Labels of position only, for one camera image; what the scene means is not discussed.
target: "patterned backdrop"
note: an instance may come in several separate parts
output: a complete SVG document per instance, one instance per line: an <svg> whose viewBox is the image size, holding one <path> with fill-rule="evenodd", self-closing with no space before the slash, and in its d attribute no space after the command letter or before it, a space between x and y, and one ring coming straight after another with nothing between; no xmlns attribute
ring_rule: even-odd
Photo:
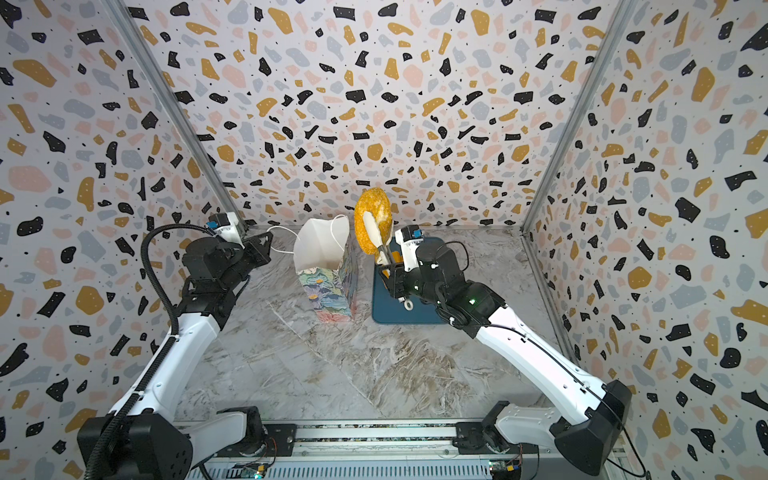
<svg viewBox="0 0 768 480"><path fill-rule="evenodd" d="M170 2L131 12L245 218L304 223L384 188L395 219L528 211L608 0Z"/></svg>
<svg viewBox="0 0 768 480"><path fill-rule="evenodd" d="M638 2L531 235L654 478L768 478L766 22Z"/></svg>
<svg viewBox="0 0 768 480"><path fill-rule="evenodd" d="M216 205L101 4L0 0L0 15L0 478L80 478L77 430L167 325L144 234ZM150 248L172 299L187 237Z"/></svg>

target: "gift bag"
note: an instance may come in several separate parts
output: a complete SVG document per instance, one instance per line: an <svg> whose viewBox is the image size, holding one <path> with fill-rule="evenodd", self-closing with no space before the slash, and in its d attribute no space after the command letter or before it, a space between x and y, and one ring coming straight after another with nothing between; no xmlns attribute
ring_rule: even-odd
<svg viewBox="0 0 768 480"><path fill-rule="evenodd" d="M345 322L355 314L357 256L349 219L310 219L293 245L296 275L321 322Z"/></svg>

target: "blue tray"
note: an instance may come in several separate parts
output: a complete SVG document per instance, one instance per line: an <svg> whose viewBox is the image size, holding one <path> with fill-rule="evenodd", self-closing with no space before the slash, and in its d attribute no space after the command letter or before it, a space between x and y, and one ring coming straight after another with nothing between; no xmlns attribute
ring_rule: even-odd
<svg viewBox="0 0 768 480"><path fill-rule="evenodd" d="M426 237L425 242L435 239L435 237ZM400 245L394 240L389 243L393 252L400 251ZM384 282L376 275L376 259L374 263L373 278L373 300L371 302L371 316L376 323L384 325L445 325L445 322L435 313L434 305L425 305L418 298L411 298L413 310L408 311L398 302L389 296Z"/></svg>

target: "metal corner post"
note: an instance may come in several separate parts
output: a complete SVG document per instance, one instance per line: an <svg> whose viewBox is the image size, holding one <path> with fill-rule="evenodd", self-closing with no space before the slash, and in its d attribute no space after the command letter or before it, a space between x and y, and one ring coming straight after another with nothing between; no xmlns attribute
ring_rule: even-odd
<svg viewBox="0 0 768 480"><path fill-rule="evenodd" d="M168 83L166 83L162 70L154 60L154 56L141 36L138 27L128 14L125 3L123 0L101 0L101 4L131 50L134 60L139 64L144 74L147 75L147 81L160 99L160 103L170 117L171 123L178 130L182 141L187 144L190 150L192 150L192 155L198 160L197 165L203 171L208 186L214 192L221 207L225 211L234 212L240 220L238 228L244 229L245 221L240 215L237 205L235 205L227 189L224 188L216 168L208 161L208 153L192 130L192 126L184 116L184 112L181 110L178 102L176 102L176 97Z"/></svg>
<svg viewBox="0 0 768 480"><path fill-rule="evenodd" d="M541 205L547 198L546 191L554 182L558 170L560 170L560 167L565 161L565 154L568 152L568 148L571 147L571 143L576 136L581 119L586 115L589 104L600 86L600 79L603 77L605 69L608 67L614 56L616 46L621 40L621 36L624 33L624 29L629 22L629 18L631 17L637 2L638 0L619 0L618 2L614 16L611 18L611 23L608 24L603 45L600 47L600 50L594 59L594 66L587 76L587 81L584 83L584 87L581 89L581 92L579 92L578 98L576 99L576 105L574 105L573 110L571 110L571 115L568 117L568 121L565 124L563 135L560 137L558 146L554 149L554 153L552 154L552 160L549 162L549 165L544 172L544 176L541 179L541 183L536 189L533 201L531 202L531 208L528 209L528 213L525 215L522 227L523 233L530 232L533 227L536 212L541 208Z"/></svg>

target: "terrazzo wall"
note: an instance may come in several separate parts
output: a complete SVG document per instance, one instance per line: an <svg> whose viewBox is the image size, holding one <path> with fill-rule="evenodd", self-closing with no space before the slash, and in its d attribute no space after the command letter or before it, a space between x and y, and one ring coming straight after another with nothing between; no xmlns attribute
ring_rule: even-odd
<svg viewBox="0 0 768 480"><path fill-rule="evenodd" d="M245 218L303 223L368 187L399 221L520 223L608 0L130 0Z"/></svg>
<svg viewBox="0 0 768 480"><path fill-rule="evenodd" d="M768 478L766 22L638 2L531 232L654 478Z"/></svg>
<svg viewBox="0 0 768 480"><path fill-rule="evenodd" d="M142 238L216 204L101 4L0 0L0 15L0 478L80 478L78 429L166 328ZM172 299L184 238L150 248Z"/></svg>

